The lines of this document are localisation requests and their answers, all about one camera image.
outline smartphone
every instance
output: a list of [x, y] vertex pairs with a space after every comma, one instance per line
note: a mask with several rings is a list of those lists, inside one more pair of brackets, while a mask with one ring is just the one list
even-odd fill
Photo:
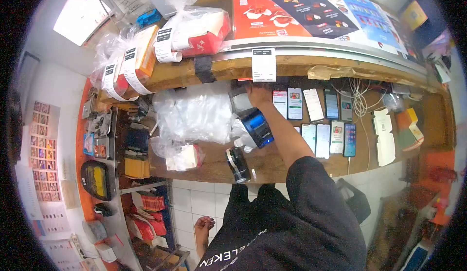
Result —
[[287, 92], [272, 91], [272, 103], [279, 113], [287, 119]]
[[302, 120], [303, 119], [303, 98], [301, 88], [287, 89], [288, 106], [287, 112], [288, 117], [291, 120]]
[[324, 107], [326, 109], [326, 119], [339, 119], [339, 106], [337, 105], [337, 92], [329, 89], [324, 90]]
[[331, 144], [329, 146], [330, 154], [341, 154], [344, 149], [344, 122], [331, 122]]
[[353, 120], [352, 111], [352, 98], [351, 94], [345, 91], [341, 91], [341, 120], [350, 121]]
[[323, 109], [321, 108], [321, 103], [319, 102], [318, 92], [316, 89], [304, 90], [303, 97], [306, 101], [306, 107], [308, 108], [310, 122], [323, 120]]
[[357, 126], [346, 123], [344, 126], [344, 157], [354, 157], [357, 148]]
[[316, 129], [316, 152], [317, 158], [329, 158], [329, 138], [330, 138], [330, 125], [318, 124]]
[[316, 125], [302, 124], [302, 137], [313, 153], [316, 151]]

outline blue poster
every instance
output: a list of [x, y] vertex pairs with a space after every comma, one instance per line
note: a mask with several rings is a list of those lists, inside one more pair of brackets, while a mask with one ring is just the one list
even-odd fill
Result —
[[355, 18], [359, 21], [369, 40], [398, 47], [399, 44], [394, 37], [394, 32], [389, 27], [388, 19], [381, 14], [369, 0], [344, 0]]

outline window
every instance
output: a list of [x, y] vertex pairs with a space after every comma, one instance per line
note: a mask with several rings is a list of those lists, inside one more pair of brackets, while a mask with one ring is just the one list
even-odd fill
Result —
[[54, 31], [81, 46], [106, 17], [99, 0], [67, 0]]

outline receipt printer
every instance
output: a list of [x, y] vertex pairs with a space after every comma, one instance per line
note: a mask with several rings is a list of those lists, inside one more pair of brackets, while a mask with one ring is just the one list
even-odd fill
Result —
[[271, 128], [269, 128], [269, 124], [260, 110], [251, 108], [243, 111], [241, 115], [240, 120], [243, 126], [245, 126], [258, 148], [263, 148], [274, 140]]
[[248, 182], [251, 179], [250, 170], [248, 169], [247, 161], [243, 156], [242, 149], [232, 147], [225, 152], [225, 159], [229, 164], [230, 170], [233, 173], [233, 178], [237, 184]]

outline white tiled floor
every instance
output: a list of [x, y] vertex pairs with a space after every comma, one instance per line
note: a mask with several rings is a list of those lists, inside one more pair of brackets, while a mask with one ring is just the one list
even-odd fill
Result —
[[[371, 215], [360, 224], [360, 228], [368, 245], [375, 231], [380, 198], [387, 197], [402, 190], [405, 182], [399, 179], [405, 173], [402, 162], [390, 164], [385, 167], [361, 172], [342, 178], [364, 192], [368, 198]], [[227, 206], [231, 184], [214, 184], [193, 181], [172, 181], [172, 218], [176, 239], [183, 250], [190, 251], [187, 260], [190, 269], [194, 270], [199, 262], [196, 254], [194, 228], [196, 220], [201, 216], [211, 216], [216, 221], [209, 233], [209, 243], [222, 226], [225, 207]], [[276, 184], [276, 188], [289, 199], [285, 183]], [[248, 186], [248, 199], [253, 201], [258, 194], [259, 186]]]

